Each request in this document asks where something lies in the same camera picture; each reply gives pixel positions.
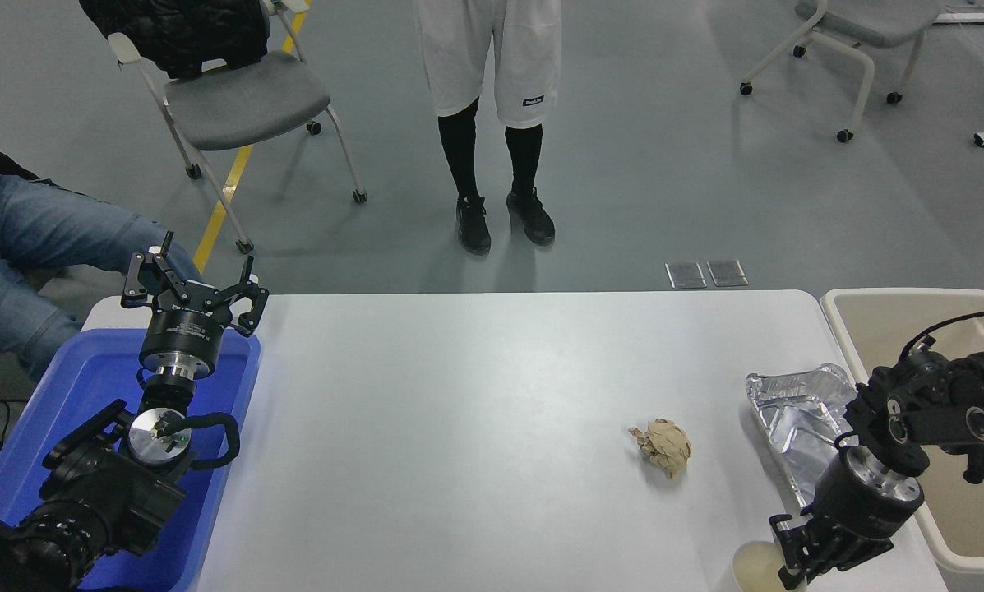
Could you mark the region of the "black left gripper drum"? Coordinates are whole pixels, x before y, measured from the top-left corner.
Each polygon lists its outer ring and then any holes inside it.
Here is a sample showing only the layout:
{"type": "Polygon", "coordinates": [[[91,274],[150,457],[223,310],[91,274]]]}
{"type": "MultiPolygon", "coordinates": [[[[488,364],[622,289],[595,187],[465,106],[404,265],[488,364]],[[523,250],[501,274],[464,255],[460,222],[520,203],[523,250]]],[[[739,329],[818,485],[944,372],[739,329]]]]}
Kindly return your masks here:
{"type": "Polygon", "coordinates": [[[187,308],[154,311],[140,349],[140,363],[159,364],[161,356],[183,354],[215,364],[225,327],[214,316],[187,308]]]}

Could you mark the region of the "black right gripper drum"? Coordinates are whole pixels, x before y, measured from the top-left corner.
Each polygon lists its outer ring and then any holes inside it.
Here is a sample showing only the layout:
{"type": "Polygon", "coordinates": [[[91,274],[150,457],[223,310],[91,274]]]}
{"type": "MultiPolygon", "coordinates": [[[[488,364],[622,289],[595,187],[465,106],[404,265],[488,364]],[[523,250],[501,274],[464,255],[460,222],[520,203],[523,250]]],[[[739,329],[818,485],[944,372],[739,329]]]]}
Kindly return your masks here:
{"type": "Polygon", "coordinates": [[[819,477],[807,506],[810,541],[831,535],[882,542],[922,506],[916,479],[887,469],[865,447],[844,447],[819,477]]]}

